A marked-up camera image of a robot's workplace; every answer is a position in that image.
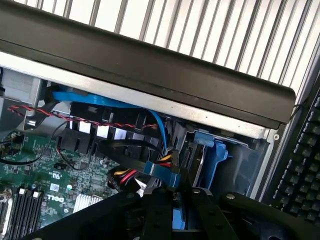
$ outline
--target motherboard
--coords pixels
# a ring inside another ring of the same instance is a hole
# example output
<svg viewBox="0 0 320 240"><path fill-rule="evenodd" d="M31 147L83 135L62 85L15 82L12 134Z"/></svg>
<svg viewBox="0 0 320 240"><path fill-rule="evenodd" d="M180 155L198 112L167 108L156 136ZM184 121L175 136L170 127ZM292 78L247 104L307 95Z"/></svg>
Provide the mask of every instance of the motherboard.
<svg viewBox="0 0 320 240"><path fill-rule="evenodd" d="M48 138L13 132L2 142L21 136L20 143L0 146L2 158L14 162L34 160ZM80 169L89 156L63 151ZM20 239L74 212L99 202L117 191L108 187L107 173L117 166L111 160L91 157L85 170L69 168L56 152L52 140L44 156L31 165L0 164L0 239Z"/></svg>

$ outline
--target red wire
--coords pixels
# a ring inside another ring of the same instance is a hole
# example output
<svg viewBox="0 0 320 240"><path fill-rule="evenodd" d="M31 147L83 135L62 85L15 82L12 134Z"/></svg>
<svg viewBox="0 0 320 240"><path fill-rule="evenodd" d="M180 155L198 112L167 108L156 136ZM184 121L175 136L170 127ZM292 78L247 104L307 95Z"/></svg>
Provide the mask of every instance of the red wire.
<svg viewBox="0 0 320 240"><path fill-rule="evenodd" d="M171 163L165 162L165 163L159 163L158 165L163 166L163 167L171 167ZM120 181L120 184L125 183L133 174L135 174L137 170L131 170L129 171Z"/></svg>
<svg viewBox="0 0 320 240"><path fill-rule="evenodd" d="M18 116L20 117L24 117L25 115L23 115L21 112L17 111L17 109L27 109L28 111L36 111L38 113L42 113L45 114L48 117L57 117L60 119L63 119L65 121L71 122L71 121L76 121L76 122L84 122L84 123L89 123L89 124L93 124L96 126L110 126L110 127L129 127L129 128L135 128L136 126L134 124L128 124L128 123L100 123L100 122L96 122L96 121L91 121L91 120L86 120L80 117L70 117L70 116L63 116L59 113L54 113L54 112L49 112L49 111L45 111L42 108L35 108L35 107L30 107L27 105L12 105L10 107L8 107L8 110L16 113ZM142 126L142 128L156 128L157 124L146 124L144 126Z"/></svg>

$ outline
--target metal vent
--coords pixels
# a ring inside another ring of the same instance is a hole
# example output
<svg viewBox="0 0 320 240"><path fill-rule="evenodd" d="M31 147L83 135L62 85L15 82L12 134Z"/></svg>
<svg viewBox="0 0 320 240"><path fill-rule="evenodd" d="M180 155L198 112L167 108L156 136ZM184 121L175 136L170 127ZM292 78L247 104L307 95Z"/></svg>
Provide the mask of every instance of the metal vent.
<svg viewBox="0 0 320 240"><path fill-rule="evenodd" d="M319 57L320 0L16 0L294 89Z"/></svg>

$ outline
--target yellow wire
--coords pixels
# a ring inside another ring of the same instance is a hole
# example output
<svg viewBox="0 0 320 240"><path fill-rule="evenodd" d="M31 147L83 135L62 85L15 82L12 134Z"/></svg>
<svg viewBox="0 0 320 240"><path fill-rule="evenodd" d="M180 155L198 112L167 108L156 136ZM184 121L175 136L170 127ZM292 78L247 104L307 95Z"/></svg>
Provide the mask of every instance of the yellow wire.
<svg viewBox="0 0 320 240"><path fill-rule="evenodd" d="M127 170L124 170L124 171L115 171L113 175L114 176L121 175L121 174L124 174L124 173L128 172L129 170L130 170L130 168L127 169Z"/></svg>
<svg viewBox="0 0 320 240"><path fill-rule="evenodd" d="M171 154L170 155L168 155L168 156L165 156L165 157L163 157L163 158L161 158L159 161L165 161L165 160L168 160L169 158L171 158Z"/></svg>

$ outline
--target keyboard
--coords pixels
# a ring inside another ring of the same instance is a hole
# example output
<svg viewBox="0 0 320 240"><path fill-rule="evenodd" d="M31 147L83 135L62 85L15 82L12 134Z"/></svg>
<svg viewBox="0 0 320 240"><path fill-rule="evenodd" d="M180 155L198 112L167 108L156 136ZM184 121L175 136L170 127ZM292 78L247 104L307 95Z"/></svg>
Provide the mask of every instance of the keyboard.
<svg viewBox="0 0 320 240"><path fill-rule="evenodd" d="M319 82L301 109L263 202L320 227Z"/></svg>

